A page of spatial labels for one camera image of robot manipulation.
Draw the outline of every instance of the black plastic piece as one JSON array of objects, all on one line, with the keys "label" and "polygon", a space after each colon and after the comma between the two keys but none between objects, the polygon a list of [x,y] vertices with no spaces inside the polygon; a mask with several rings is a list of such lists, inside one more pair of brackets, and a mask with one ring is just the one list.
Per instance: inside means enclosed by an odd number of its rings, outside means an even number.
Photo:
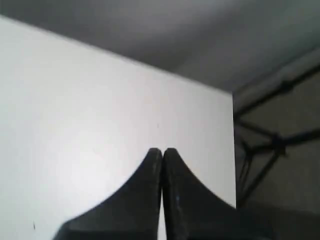
[{"label": "black plastic piece", "polygon": [[161,170],[162,153],[151,148],[136,172],[117,192],[66,222],[55,240],[156,240]]},{"label": "black plastic piece", "polygon": [[176,149],[165,151],[162,165],[168,240],[273,239],[273,232],[267,225],[234,209],[207,189],[189,170]]}]

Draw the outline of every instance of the black metal frame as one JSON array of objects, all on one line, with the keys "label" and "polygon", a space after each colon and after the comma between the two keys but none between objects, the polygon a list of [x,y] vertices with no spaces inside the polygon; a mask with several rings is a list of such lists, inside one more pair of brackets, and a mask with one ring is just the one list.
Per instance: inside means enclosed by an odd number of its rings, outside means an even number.
[{"label": "black metal frame", "polygon": [[[269,139],[266,144],[257,144],[255,146],[249,146],[245,140],[241,140],[241,146],[245,152],[244,164],[241,169],[240,177],[237,181],[237,185],[240,185],[241,192],[237,194],[237,207],[243,206],[252,193],[256,190],[259,184],[264,180],[269,171],[272,169],[274,164],[278,161],[281,156],[286,156],[287,147],[298,146],[307,144],[311,141],[320,140],[320,128],[315,128],[310,131],[299,132],[297,134],[283,137],[278,132],[272,132],[264,129],[254,123],[243,121],[240,118],[267,103],[268,101],[290,93],[295,87],[302,84],[304,81],[309,80],[311,76],[320,72],[320,65],[313,67],[312,69],[305,72],[300,77],[283,81],[274,90],[267,93],[266,95],[258,98],[252,103],[249,103],[242,107],[240,110],[234,113],[234,124],[239,125],[253,133],[261,135]],[[251,169],[254,157],[261,154],[273,153],[270,160],[262,168],[262,170],[253,179],[252,183],[245,189],[248,175]]]}]

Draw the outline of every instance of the gray ceiling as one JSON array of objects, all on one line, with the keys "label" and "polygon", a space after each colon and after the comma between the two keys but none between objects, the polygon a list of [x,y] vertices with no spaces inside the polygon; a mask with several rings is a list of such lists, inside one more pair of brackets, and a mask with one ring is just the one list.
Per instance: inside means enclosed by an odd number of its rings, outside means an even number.
[{"label": "gray ceiling", "polygon": [[320,43],[318,0],[0,0],[0,14],[228,91]]}]

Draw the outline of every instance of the black stand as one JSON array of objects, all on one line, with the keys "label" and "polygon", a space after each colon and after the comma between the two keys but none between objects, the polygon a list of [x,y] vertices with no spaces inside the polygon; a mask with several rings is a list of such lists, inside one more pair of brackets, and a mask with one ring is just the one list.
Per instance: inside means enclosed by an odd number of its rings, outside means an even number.
[{"label": "black stand", "polygon": [[[320,72],[320,65],[310,69],[309,71],[307,71],[306,73],[294,80],[282,82],[282,84],[276,87],[276,89],[274,89],[273,91],[258,98],[254,102],[245,105],[239,111],[234,113],[233,116],[235,125],[239,125],[242,128],[245,128],[249,131],[252,131],[256,134],[262,135],[270,139],[269,143],[258,144],[255,146],[249,146],[243,139],[241,140],[241,145],[245,152],[245,158],[244,164],[241,169],[240,177],[237,181],[237,185],[240,185],[241,189],[240,194],[237,194],[237,207],[241,207],[246,203],[248,198],[252,195],[252,193],[256,190],[259,184],[264,180],[266,175],[272,169],[274,164],[278,161],[279,157],[287,155],[287,147],[298,146],[309,143],[314,140],[320,140],[320,128],[316,128],[311,131],[300,132],[287,137],[282,137],[277,132],[271,132],[267,129],[263,129],[258,125],[243,121],[240,118],[243,115],[253,111],[257,107],[272,100],[273,98],[290,93],[295,87],[297,87],[304,81],[310,79],[311,76],[318,72]],[[254,178],[252,183],[246,188],[246,191],[244,191],[254,157],[266,153],[273,153],[271,159],[261,170],[261,172]]]}]

